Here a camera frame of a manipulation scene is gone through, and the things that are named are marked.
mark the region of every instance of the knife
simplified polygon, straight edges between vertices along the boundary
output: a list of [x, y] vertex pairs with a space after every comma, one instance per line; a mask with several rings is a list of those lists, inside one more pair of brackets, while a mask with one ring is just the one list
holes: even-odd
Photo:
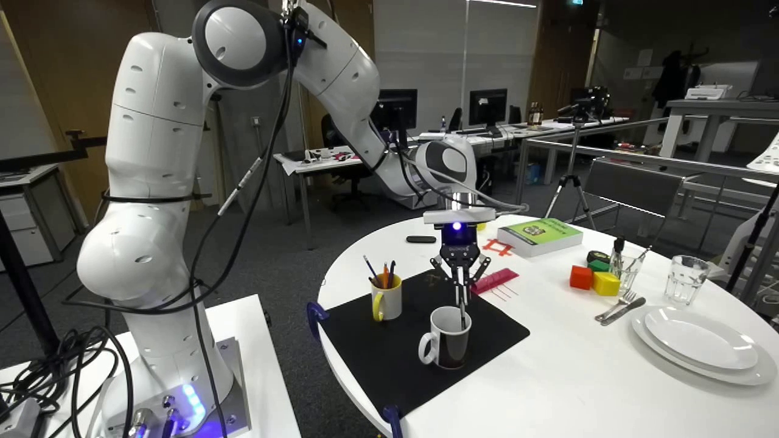
[[613, 321], [620, 320], [624, 315], [627, 315], [630, 310], [638, 310], [638, 308], [643, 308], [643, 304], [647, 304], [645, 298], [627, 302], [624, 310], [619, 310], [619, 311], [613, 311], [613, 315], [609, 315], [607, 320], [602, 320], [602, 326], [613, 324]]

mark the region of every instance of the floor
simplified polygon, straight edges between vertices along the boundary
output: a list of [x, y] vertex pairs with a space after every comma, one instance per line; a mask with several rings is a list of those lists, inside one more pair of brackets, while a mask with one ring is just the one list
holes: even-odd
[[[552, 191], [556, 188], [529, 188], [524, 192], [524, 201], [530, 205], [530, 215], [546, 212]], [[511, 176], [500, 176], [495, 195], [500, 201], [515, 203], [515, 181], [511, 181]], [[569, 216], [574, 205], [576, 192], [562, 191], [556, 216]], [[192, 215], [184, 253], [194, 251], [194, 244], [211, 215], [211, 210], [200, 210]], [[220, 287], [220, 296], [209, 299], [209, 304], [228, 302], [243, 296], [259, 296], [264, 299], [301, 435], [368, 438], [376, 435], [376, 431], [332, 377], [320, 347], [306, 331], [305, 304], [317, 299], [323, 274], [344, 248], [379, 226], [418, 216], [418, 212], [410, 212], [376, 195], [350, 198], [348, 185], [328, 185], [327, 191], [315, 191], [311, 216], [317, 232], [315, 248], [306, 248], [306, 237], [299, 219], [292, 224], [284, 223], [283, 208], [278, 208], [278, 212], [250, 216], [248, 235], [242, 241], [242, 253], [232, 265], [226, 282]], [[668, 224], [668, 232], [655, 248], [668, 255], [702, 253], [711, 258], [726, 248], [732, 226], [741, 224], [743, 216], [746, 215], [741, 212], [718, 215], [703, 237], [708, 215], [696, 205], [685, 208], [685, 212], [677, 208], [675, 219]], [[222, 219], [209, 238], [209, 247], [204, 248], [203, 271], [198, 271], [203, 280], [214, 280], [225, 271], [242, 223], [243, 215], [226, 215]], [[619, 215], [619, 219], [613, 215], [599, 219], [599, 226], [607, 232], [635, 229], [635, 224], [645, 226], [645, 223], [630, 212]], [[74, 274], [77, 248], [80, 238], [65, 248], [60, 264], [30, 271], [59, 333], [69, 330], [89, 330], [94, 324], [104, 324], [107, 320], [103, 311], [64, 304], [64, 299], [74, 293], [77, 298], [88, 298], [77, 293], [77, 277]], [[18, 304], [18, 298], [13, 298], [5, 275], [0, 275], [0, 296], [0, 365], [36, 358], [40, 347], [32, 341], [32, 330]], [[122, 317], [110, 317], [110, 326], [114, 331], [125, 331]]]

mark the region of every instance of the stacked plates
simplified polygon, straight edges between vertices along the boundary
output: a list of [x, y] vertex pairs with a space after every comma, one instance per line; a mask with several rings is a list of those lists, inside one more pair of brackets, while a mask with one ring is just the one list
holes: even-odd
[[643, 310], [632, 320], [638, 339], [665, 360], [696, 376], [759, 388], [775, 379], [775, 360], [731, 326], [679, 310]]

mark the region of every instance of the monitor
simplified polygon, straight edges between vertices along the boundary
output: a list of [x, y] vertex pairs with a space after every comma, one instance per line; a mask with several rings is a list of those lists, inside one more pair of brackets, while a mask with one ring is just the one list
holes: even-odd
[[376, 128], [416, 129], [416, 91], [383, 91], [379, 102], [369, 113]]
[[500, 91], [473, 91], [469, 94], [469, 124], [495, 128], [497, 122], [506, 122], [506, 89]]

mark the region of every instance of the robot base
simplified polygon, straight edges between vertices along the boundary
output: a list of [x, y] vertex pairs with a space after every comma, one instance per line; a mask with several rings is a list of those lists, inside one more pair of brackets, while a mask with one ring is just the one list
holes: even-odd
[[[228, 435], [238, 435], [238, 433], [245, 433], [250, 428], [243, 362], [242, 362], [242, 347], [238, 347], [237, 339], [226, 339], [226, 341], [216, 343], [216, 351], [222, 353], [225, 362], [228, 365], [228, 370], [237, 377], [232, 390], [228, 390], [228, 395], [222, 403], [222, 411], [225, 411], [226, 433]], [[144, 416], [144, 404], [137, 406], [135, 420]], [[100, 435], [122, 438], [122, 423], [107, 427], [107, 431], [100, 433]], [[149, 423], [144, 433], [135, 431], [132, 435], [170, 438], [170, 433], [166, 433], [166, 423]], [[211, 411], [203, 422], [203, 427], [192, 433], [192, 438], [214, 438], [214, 435], [222, 435], [222, 427], [220, 427], [220, 414], [216, 411]]]

